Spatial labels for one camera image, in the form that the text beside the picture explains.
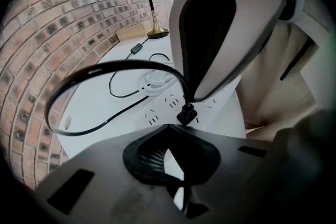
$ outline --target power strip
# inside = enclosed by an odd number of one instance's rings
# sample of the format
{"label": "power strip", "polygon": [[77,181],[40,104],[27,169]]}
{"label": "power strip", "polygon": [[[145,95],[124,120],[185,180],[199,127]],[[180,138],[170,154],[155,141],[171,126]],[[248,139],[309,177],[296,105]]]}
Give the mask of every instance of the power strip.
{"label": "power strip", "polygon": [[[240,79],[241,76],[238,76],[206,101],[193,103],[197,117],[188,126],[204,131],[233,94]],[[177,82],[137,113],[134,119],[136,130],[162,124],[181,124],[176,116],[183,105],[183,92]]]}

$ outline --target white desk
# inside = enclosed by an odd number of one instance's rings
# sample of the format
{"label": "white desk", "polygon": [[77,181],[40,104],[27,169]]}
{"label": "white desk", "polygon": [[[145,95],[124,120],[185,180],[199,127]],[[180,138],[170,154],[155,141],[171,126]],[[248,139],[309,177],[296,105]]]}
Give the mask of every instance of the white desk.
{"label": "white desk", "polygon": [[[130,49],[144,40],[145,38],[140,38],[120,42],[100,62],[125,59],[130,53]],[[148,40],[143,45],[142,50],[132,56],[131,59],[148,60],[150,55],[158,52],[172,59],[169,36],[157,40]],[[71,115],[72,120],[68,131],[83,131],[85,125],[92,127],[93,122],[98,125],[115,113],[143,98],[143,95],[139,93],[124,99],[111,96],[109,92],[111,75],[107,74],[94,78],[92,81],[82,83],[71,98],[60,125],[64,124],[68,115]],[[116,75],[113,80],[113,93],[123,95],[137,89],[138,81],[130,79],[130,75],[134,77],[134,70],[124,71],[122,76],[119,74]],[[62,147],[67,155],[72,158],[98,141],[137,130],[139,127],[137,127],[135,119],[137,119],[138,113],[154,99],[146,99],[93,133],[76,137],[58,135]],[[81,114],[80,122],[74,120],[78,114]],[[80,125],[80,130],[76,130],[76,124]],[[206,131],[245,138],[243,115],[235,92],[217,116],[214,117],[213,122],[207,127]]]}

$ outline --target white cable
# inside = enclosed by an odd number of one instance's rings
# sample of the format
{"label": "white cable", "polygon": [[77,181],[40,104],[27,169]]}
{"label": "white cable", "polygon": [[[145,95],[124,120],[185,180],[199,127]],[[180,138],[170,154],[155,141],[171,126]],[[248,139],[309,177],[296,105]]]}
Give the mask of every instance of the white cable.
{"label": "white cable", "polygon": [[[172,61],[156,61],[174,68]],[[139,80],[139,92],[147,96],[158,96],[177,82],[177,78],[166,71],[151,70],[143,74]]]}

